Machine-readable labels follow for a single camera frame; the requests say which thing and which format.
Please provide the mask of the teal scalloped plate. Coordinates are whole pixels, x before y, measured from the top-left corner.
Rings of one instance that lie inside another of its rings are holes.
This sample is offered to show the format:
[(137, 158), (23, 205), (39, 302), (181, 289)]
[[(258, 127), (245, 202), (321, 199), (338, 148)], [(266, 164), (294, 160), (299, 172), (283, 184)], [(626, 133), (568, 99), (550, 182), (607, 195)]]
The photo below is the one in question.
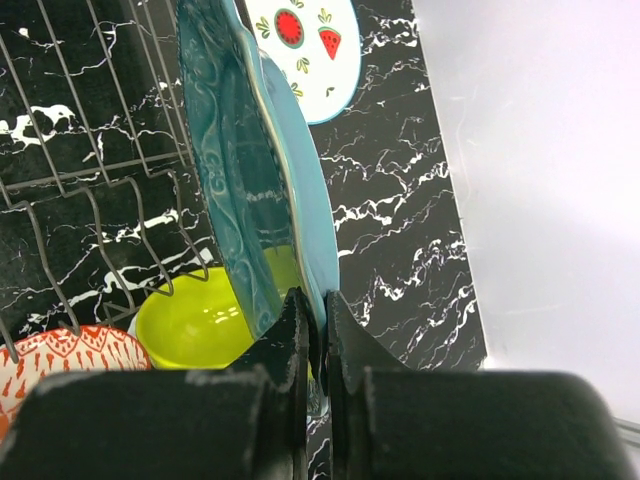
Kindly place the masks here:
[(327, 308), (340, 287), (336, 234), (314, 140), (281, 69), (234, 1), (176, 6), (185, 112), (199, 184), (233, 292), (254, 338), (289, 290), (310, 312), (307, 412), (329, 407)]

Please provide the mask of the yellow-green bowl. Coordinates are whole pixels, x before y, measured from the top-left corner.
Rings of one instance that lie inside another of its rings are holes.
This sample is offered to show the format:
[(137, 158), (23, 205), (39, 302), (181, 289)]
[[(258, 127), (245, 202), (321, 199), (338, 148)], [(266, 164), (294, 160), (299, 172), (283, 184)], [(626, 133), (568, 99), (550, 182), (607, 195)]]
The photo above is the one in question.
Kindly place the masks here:
[(255, 337), (224, 262), (162, 285), (143, 302), (130, 331), (155, 368), (222, 370), (262, 364), (273, 382), (282, 383), (306, 342), (296, 304), (282, 306), (281, 318)]

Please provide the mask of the red patterned bowl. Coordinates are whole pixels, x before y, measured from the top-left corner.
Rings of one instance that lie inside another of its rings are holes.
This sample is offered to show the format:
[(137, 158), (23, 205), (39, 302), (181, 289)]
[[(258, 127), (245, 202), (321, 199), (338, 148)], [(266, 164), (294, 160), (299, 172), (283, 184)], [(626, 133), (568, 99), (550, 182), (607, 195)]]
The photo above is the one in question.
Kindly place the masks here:
[(76, 335), (55, 329), (20, 340), (17, 358), (1, 349), (1, 435), (5, 436), (21, 403), (44, 377), (72, 371), (148, 370), (143, 346), (128, 333), (105, 326), (81, 327)]

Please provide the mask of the white watermelon pattern plate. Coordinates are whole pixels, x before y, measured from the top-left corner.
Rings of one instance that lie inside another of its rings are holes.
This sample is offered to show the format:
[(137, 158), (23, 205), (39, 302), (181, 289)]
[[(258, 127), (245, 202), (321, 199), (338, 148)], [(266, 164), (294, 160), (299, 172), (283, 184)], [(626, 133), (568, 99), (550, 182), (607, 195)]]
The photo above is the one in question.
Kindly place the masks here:
[(338, 116), (361, 70), (359, 25), (350, 0), (247, 0), (258, 46), (283, 72), (310, 125)]

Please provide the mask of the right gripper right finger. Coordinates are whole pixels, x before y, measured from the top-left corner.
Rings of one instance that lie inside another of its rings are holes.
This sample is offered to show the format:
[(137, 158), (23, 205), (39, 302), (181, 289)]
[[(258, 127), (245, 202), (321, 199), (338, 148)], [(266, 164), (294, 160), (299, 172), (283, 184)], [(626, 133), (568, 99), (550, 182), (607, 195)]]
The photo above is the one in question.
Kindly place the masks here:
[(549, 371), (417, 371), (326, 299), (336, 479), (632, 479), (609, 410)]

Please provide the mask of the wire dish rack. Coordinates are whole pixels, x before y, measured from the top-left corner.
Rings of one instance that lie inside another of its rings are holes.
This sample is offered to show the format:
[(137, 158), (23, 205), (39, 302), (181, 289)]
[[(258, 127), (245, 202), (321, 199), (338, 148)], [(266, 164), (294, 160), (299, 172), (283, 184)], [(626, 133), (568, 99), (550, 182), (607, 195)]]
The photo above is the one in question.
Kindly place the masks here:
[(1, 342), (126, 328), (217, 254), (171, 1), (1, 5)]

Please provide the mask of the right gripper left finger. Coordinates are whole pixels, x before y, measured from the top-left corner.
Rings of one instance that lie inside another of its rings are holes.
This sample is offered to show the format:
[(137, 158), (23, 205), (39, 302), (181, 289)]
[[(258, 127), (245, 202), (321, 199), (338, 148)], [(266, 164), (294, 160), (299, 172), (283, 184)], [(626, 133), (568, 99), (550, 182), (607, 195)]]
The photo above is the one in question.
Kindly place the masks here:
[(303, 479), (309, 312), (298, 288), (224, 370), (40, 381), (1, 445), (5, 479)]

